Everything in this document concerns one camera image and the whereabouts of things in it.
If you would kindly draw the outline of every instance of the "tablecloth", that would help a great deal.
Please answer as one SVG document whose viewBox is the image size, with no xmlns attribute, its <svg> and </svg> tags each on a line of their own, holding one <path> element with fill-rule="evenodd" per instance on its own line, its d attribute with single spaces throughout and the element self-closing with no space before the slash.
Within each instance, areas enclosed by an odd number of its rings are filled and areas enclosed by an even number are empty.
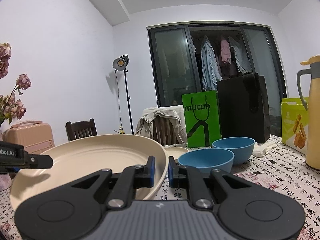
<svg viewBox="0 0 320 240">
<path fill-rule="evenodd" d="M 252 155 L 243 165 L 233 167 L 231 173 L 295 199 L 303 206 L 306 214 L 306 222 L 298 240 L 320 239 L 320 172 L 308 167 L 305 155 L 282 144 L 280 137 L 271 135 L 267 142 L 270 141 L 277 143 L 277 147 L 262 158 Z M 168 147 L 187 148 L 184 144 Z M 166 177 L 155 200 L 186 197 L 184 189 L 169 188 Z"/>
</svg>

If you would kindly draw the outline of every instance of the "dining table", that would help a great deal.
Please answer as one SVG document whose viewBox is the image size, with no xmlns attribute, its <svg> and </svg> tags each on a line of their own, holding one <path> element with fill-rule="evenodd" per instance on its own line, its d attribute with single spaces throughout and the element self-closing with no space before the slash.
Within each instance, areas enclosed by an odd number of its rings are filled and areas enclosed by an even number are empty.
<svg viewBox="0 0 320 240">
<path fill-rule="evenodd" d="M 281 143 L 281 138 L 271 135 L 267 142 L 275 142 L 276 148 L 263 157 L 251 156 L 231 173 L 269 188 L 296 200 L 305 211 L 306 220 L 298 240 L 320 239 L 320 171 L 305 164 L 305 155 Z M 164 147 L 184 147 L 186 144 Z M 187 198 L 183 188 L 170 188 L 168 176 L 154 200 L 183 200 Z M 10 189 L 0 192 L 0 240 L 21 240 L 14 223 L 14 211 L 10 204 Z"/>
</svg>

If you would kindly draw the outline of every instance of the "black shopping bag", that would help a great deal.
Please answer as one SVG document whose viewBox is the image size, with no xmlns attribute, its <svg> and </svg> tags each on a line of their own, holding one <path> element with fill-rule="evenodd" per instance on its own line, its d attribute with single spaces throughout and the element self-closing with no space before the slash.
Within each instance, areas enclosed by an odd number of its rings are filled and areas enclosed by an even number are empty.
<svg viewBox="0 0 320 240">
<path fill-rule="evenodd" d="M 270 117 L 264 76 L 246 74 L 217 82 L 220 129 L 223 138 L 270 138 Z"/>
</svg>

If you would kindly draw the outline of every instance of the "chair backrest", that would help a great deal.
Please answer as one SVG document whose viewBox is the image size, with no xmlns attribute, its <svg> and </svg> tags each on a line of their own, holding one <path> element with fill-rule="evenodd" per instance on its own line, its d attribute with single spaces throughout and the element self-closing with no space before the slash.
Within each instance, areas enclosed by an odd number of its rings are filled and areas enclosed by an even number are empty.
<svg viewBox="0 0 320 240">
<path fill-rule="evenodd" d="M 153 120 L 153 139 L 161 145 L 179 143 L 170 120 L 160 116 L 156 116 Z"/>
<path fill-rule="evenodd" d="M 66 131 L 69 141 L 97 135 L 96 126 L 92 118 L 89 122 L 67 122 Z"/>
</svg>

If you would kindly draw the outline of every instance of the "small beige plate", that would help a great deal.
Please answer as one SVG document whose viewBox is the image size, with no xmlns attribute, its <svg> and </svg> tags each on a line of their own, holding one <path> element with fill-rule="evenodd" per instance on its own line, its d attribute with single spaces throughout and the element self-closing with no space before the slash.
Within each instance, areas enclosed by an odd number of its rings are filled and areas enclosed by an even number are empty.
<svg viewBox="0 0 320 240">
<path fill-rule="evenodd" d="M 95 171 L 111 168 L 113 173 L 155 157 L 155 179 L 152 188 L 137 190 L 136 199 L 153 199 L 168 170 L 168 155 L 163 146 L 149 138 L 130 134 L 108 134 L 74 140 L 45 152 L 53 167 L 44 170 L 21 169 L 10 191 L 13 210 L 24 200 L 61 186 Z"/>
<path fill-rule="evenodd" d="M 182 154 L 187 153 L 189 150 L 183 147 L 167 147 L 164 148 L 168 156 L 173 156 L 177 160 Z"/>
</svg>

